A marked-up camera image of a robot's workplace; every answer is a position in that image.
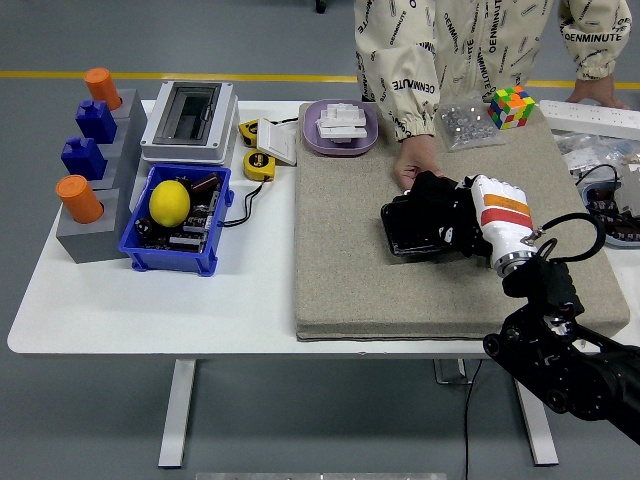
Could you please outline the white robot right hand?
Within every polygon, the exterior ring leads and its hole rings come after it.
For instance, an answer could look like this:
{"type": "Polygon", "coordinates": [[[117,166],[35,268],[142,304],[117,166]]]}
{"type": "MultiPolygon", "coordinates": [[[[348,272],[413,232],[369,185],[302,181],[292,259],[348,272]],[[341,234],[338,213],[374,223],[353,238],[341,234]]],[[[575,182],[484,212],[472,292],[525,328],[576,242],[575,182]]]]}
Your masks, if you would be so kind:
{"type": "Polygon", "coordinates": [[[461,253],[487,257],[504,278],[537,252],[526,194],[485,175],[467,177],[453,191],[448,216],[437,232],[461,253]]]}

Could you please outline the person's left hand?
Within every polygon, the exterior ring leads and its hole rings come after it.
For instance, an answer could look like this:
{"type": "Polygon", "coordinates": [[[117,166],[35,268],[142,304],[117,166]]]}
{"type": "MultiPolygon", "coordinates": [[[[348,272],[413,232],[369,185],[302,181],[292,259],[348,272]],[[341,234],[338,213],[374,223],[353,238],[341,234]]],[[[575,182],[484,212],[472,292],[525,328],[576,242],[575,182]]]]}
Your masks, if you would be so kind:
{"type": "Polygon", "coordinates": [[[607,108],[629,110],[630,107],[622,102],[615,92],[615,80],[613,75],[596,79],[577,79],[574,89],[567,98],[569,103],[580,103],[584,100],[594,100],[607,108]]]}

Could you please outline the person's right hand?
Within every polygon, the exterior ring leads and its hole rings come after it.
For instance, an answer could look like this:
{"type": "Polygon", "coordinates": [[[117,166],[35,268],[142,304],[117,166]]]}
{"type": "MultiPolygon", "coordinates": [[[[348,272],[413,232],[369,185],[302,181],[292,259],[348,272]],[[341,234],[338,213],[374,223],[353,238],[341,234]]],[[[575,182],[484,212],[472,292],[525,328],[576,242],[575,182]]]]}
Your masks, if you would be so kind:
{"type": "Polygon", "coordinates": [[[432,135],[417,135],[402,140],[394,163],[394,177],[403,190],[411,189],[422,172],[444,176],[437,161],[436,141],[432,135]]]}

